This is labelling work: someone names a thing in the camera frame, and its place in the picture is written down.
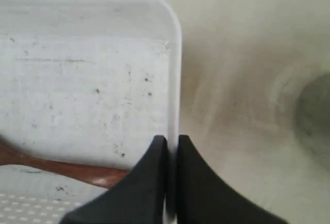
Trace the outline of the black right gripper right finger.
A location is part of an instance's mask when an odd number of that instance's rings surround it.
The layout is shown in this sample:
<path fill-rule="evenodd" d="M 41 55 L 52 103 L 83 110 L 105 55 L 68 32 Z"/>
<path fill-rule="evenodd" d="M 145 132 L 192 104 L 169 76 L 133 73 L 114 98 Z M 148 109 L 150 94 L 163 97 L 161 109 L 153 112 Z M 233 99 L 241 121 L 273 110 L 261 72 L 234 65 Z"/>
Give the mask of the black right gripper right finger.
<path fill-rule="evenodd" d="M 188 135 L 179 136 L 176 163 L 178 223 L 286 223 L 226 184 Z"/>

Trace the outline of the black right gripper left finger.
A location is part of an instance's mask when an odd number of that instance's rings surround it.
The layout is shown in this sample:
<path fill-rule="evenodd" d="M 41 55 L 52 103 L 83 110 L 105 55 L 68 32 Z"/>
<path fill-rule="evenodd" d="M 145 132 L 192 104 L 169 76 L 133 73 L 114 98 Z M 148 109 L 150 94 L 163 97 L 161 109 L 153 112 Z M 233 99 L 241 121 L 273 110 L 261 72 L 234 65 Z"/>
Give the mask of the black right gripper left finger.
<path fill-rule="evenodd" d="M 157 135 L 124 179 L 92 201 L 66 213 L 60 222 L 162 223 L 167 184 L 167 140 Z"/>

